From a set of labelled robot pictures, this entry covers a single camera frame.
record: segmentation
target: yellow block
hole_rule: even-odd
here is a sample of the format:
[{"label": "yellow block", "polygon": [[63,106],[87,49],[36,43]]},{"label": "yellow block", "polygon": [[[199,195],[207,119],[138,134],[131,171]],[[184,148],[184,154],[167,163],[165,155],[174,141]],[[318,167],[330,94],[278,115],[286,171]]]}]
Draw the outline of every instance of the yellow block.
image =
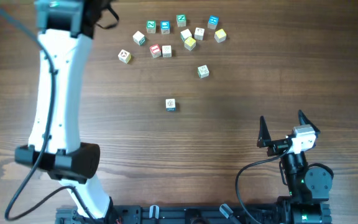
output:
[{"label": "yellow block", "polygon": [[217,37],[219,39],[226,36],[226,33],[224,32],[223,29],[220,29],[220,30],[216,31],[215,34],[217,35]]},{"label": "yellow block", "polygon": [[190,47],[192,47],[193,45],[196,44],[196,40],[193,39],[192,37],[189,37],[189,38],[186,39],[185,44],[187,44],[187,45],[189,45]]}]

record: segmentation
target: toy block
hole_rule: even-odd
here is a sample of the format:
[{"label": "toy block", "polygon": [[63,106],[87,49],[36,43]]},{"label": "toy block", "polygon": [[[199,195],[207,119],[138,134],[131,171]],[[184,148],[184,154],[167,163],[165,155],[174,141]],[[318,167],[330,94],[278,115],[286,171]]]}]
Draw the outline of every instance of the toy block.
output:
[{"label": "toy block", "polygon": [[140,31],[137,31],[134,34],[134,42],[139,44],[139,46],[144,44],[145,41],[146,41],[146,37]]},{"label": "toy block", "polygon": [[185,41],[189,37],[191,37],[191,32],[189,29],[185,29],[184,31],[180,32],[180,38],[182,41]]},{"label": "toy block", "polygon": [[226,33],[224,32],[223,29],[220,29],[218,31],[215,32],[215,40],[220,43],[224,40],[226,40]]},{"label": "toy block", "polygon": [[216,16],[210,16],[208,21],[208,28],[210,29],[216,29],[216,26],[218,26],[219,18]]},{"label": "toy block", "polygon": [[162,57],[172,57],[171,45],[162,46]]},{"label": "toy block", "polygon": [[196,31],[194,32],[194,39],[196,40],[203,40],[204,38],[204,29],[203,28],[196,28]]},{"label": "toy block", "polygon": [[171,25],[170,25],[169,21],[161,21],[160,28],[161,28],[161,34],[169,34]]},{"label": "toy block", "polygon": [[178,23],[178,27],[186,26],[186,15],[184,14],[177,15],[177,23]]},{"label": "toy block", "polygon": [[209,75],[209,70],[206,65],[198,67],[198,76],[200,78],[205,78]]},{"label": "toy block", "polygon": [[167,111],[176,111],[177,106],[175,104],[175,99],[166,99],[165,107],[166,107]]},{"label": "toy block", "polygon": [[118,59],[124,63],[128,63],[131,58],[131,53],[126,50],[121,50],[118,54]]},{"label": "toy block", "polygon": [[146,29],[149,34],[155,34],[156,30],[156,23],[155,21],[147,21],[146,22]]},{"label": "toy block", "polygon": [[161,49],[158,44],[155,44],[150,47],[150,52],[152,53],[153,58],[161,56]]},{"label": "toy block", "polygon": [[185,41],[185,47],[187,50],[193,50],[196,47],[196,40],[189,37]]}]

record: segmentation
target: wood grain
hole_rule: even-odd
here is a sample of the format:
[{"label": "wood grain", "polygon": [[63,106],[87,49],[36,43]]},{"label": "wood grain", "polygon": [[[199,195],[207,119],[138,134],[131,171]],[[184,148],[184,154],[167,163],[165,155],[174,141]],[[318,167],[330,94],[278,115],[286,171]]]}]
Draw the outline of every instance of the wood grain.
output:
[{"label": "wood grain", "polygon": [[[358,223],[358,1],[139,1],[113,4],[121,21],[97,29],[86,66],[80,110],[81,138],[101,146],[98,175],[117,205],[219,205],[237,203],[234,178],[244,165],[265,159],[256,147],[259,116],[273,138],[297,124],[302,109],[320,128],[309,162],[335,171],[329,201],[334,223]],[[4,6],[36,32],[34,5]],[[175,26],[170,35],[132,35],[145,21],[185,13],[188,27],[206,28],[211,14],[227,41],[213,31],[189,52]],[[105,14],[102,24],[112,17]],[[148,46],[172,45],[172,58],[153,59]],[[121,49],[133,54],[120,62]],[[196,69],[207,65],[210,77]],[[38,49],[0,18],[0,223],[28,168],[13,151],[31,132],[37,99]],[[175,98],[176,113],[167,113]],[[58,187],[37,172],[13,213]],[[246,202],[288,195],[276,162],[241,177]],[[52,223],[55,209],[73,205],[66,192],[18,223]]]}]

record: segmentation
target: green led light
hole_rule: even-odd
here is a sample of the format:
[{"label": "green led light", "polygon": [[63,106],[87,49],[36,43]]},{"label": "green led light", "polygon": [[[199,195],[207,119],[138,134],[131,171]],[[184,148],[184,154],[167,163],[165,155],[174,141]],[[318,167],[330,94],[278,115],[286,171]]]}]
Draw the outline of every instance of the green led light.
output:
[{"label": "green led light", "polygon": [[56,1],[54,1],[54,2],[50,2],[49,3],[49,7],[57,7],[57,6],[59,6],[59,2],[56,2]]}]

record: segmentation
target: blue block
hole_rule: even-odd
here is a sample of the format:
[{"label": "blue block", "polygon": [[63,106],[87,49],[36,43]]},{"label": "blue block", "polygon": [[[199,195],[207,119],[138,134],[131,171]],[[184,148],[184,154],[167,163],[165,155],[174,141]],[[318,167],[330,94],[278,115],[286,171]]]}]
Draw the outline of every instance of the blue block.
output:
[{"label": "blue block", "polygon": [[170,24],[169,21],[161,21],[161,29],[169,29]]},{"label": "blue block", "polygon": [[216,24],[218,24],[218,21],[219,21],[219,18],[218,17],[216,17],[216,16],[211,16],[211,17],[209,17],[209,23],[210,24],[213,24],[213,25],[216,25]]}]

